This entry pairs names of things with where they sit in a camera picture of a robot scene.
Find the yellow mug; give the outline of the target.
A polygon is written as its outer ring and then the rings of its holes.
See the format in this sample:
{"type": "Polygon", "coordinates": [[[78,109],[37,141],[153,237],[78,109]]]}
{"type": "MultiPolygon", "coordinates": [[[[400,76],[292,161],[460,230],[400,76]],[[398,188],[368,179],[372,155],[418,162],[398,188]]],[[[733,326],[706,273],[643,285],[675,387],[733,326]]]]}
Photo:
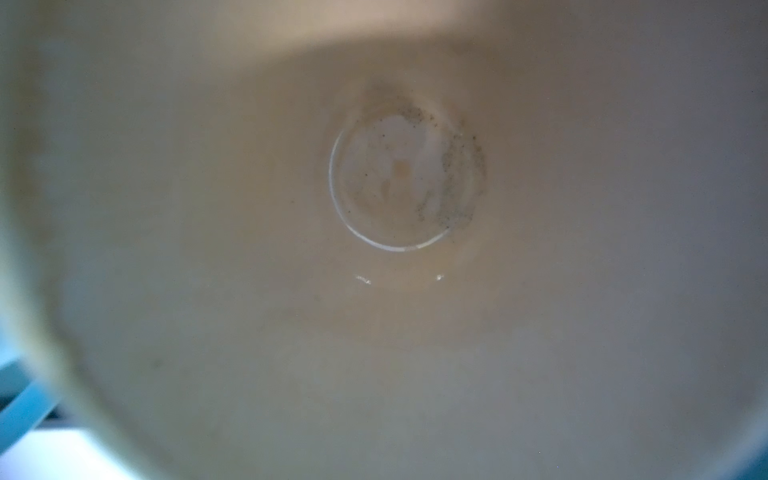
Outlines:
{"type": "Polygon", "coordinates": [[[763,1],[5,1],[1,322],[148,479],[732,479],[763,1]]]}

